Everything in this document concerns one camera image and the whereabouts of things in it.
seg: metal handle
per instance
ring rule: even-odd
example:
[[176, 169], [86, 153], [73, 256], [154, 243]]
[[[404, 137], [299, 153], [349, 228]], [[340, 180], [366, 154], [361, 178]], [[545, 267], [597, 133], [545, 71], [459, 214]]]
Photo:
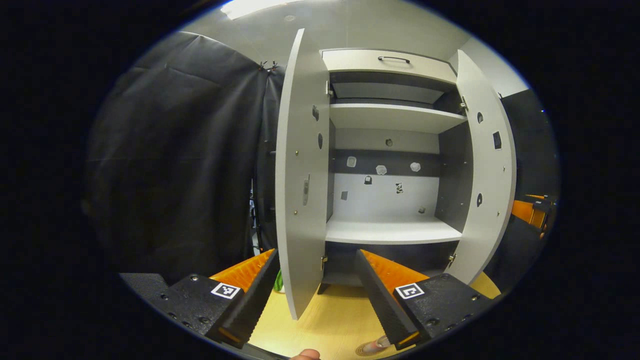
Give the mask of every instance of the metal handle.
[[384, 59], [398, 59], [398, 60], [404, 60], [404, 61], [406, 61], [406, 63], [411, 63], [409, 61], [409, 59], [404, 59], [404, 58], [396, 58], [396, 57], [393, 57], [393, 56], [379, 56], [378, 57], [378, 60], [380, 60], [380, 61], [382, 61]]

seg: white shelf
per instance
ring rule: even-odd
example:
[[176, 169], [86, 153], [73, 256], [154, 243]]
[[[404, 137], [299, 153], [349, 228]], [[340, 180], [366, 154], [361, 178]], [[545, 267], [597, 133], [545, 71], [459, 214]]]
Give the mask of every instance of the white shelf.
[[331, 120], [337, 129], [382, 129], [440, 134], [467, 121], [445, 111], [389, 104], [332, 104]]
[[461, 233], [435, 217], [370, 218], [367, 221], [331, 217], [326, 241], [355, 244], [406, 245], [459, 240]]

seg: ceiling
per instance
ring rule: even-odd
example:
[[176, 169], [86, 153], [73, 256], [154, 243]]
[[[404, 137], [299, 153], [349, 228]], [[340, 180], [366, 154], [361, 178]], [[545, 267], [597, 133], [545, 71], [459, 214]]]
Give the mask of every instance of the ceiling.
[[320, 49], [393, 49], [445, 61], [470, 38], [448, 20], [402, 0], [307, 0], [236, 20], [215, 8], [182, 30], [227, 44], [253, 61], [285, 65], [300, 28]]

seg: white cabinet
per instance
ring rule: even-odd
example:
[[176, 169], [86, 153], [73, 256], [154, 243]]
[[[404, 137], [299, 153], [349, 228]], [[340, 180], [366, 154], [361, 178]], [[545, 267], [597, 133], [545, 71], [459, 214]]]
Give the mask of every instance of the white cabinet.
[[[472, 158], [440, 153], [451, 144], [439, 139], [459, 129], [468, 133]], [[466, 174], [467, 187], [457, 173]], [[462, 195], [458, 186], [466, 189]], [[357, 284], [347, 253], [358, 247], [471, 283], [500, 242], [514, 192], [506, 114], [466, 54], [459, 53], [456, 75], [447, 62], [416, 54], [322, 51], [298, 31], [280, 103], [275, 189], [282, 277], [294, 319], [321, 282], [340, 279], [332, 269]], [[454, 224], [439, 211], [462, 220]]]

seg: cabinet door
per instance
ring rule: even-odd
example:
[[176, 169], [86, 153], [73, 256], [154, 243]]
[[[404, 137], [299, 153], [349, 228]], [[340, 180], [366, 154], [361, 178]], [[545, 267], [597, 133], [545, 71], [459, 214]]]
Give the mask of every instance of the cabinet door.
[[328, 81], [319, 48], [304, 29], [298, 30], [282, 88], [275, 179], [282, 281], [295, 320], [323, 277], [330, 147]]
[[474, 173], [467, 223], [456, 259], [446, 272], [470, 284], [493, 256], [509, 221], [516, 185], [516, 154], [511, 126], [496, 91], [480, 68], [460, 50], [456, 86], [467, 105]]

